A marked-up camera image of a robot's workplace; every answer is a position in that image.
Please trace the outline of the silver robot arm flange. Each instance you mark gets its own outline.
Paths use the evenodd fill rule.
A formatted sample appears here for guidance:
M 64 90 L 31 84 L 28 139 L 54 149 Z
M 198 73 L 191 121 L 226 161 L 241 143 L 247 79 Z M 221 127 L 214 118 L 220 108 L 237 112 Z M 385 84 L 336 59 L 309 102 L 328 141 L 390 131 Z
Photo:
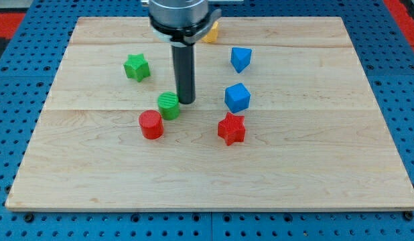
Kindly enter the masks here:
M 173 47 L 194 45 L 212 29 L 221 10 L 211 5 L 242 4 L 243 0 L 141 0 L 154 34 Z

